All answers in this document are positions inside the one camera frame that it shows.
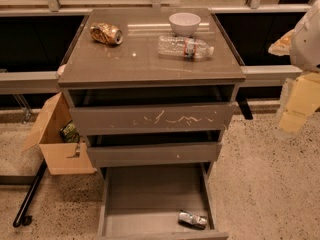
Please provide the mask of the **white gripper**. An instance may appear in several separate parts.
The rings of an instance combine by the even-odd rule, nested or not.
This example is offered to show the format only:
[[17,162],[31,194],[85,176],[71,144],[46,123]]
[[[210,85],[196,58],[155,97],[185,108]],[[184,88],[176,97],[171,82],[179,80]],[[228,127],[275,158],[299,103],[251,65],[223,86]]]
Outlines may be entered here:
[[320,107],[320,1],[316,1],[296,24],[270,45],[275,56],[290,55],[291,64],[306,73],[287,78],[281,91],[278,129],[296,134]]

